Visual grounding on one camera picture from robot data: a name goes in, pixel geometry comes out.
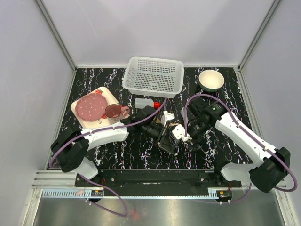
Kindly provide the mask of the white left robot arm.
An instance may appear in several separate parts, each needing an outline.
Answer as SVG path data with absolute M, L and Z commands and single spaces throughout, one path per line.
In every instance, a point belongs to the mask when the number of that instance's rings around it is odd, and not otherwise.
M 86 153 L 95 147 L 123 142 L 139 134 L 151 138 L 159 150 L 174 154 L 176 140 L 170 132 L 174 114 L 164 111 L 160 122 L 156 123 L 157 113 L 155 108 L 147 106 L 109 126 L 96 129 L 69 128 L 50 146 L 53 157 L 49 165 L 57 161 L 62 172 L 74 171 L 83 175 L 89 185 L 97 186 L 102 175 L 94 162 L 86 157 Z

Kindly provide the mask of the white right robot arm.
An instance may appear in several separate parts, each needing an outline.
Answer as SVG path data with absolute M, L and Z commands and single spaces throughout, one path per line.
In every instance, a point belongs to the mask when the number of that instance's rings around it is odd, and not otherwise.
M 264 193 L 276 188 L 289 173 L 290 152 L 282 147 L 277 149 L 261 139 L 219 99 L 212 104 L 196 94 L 189 98 L 183 109 L 185 137 L 196 141 L 211 128 L 215 128 L 236 145 L 251 159 L 251 164 L 223 163 L 214 174 L 214 182 L 225 186 L 230 181 L 252 183 Z

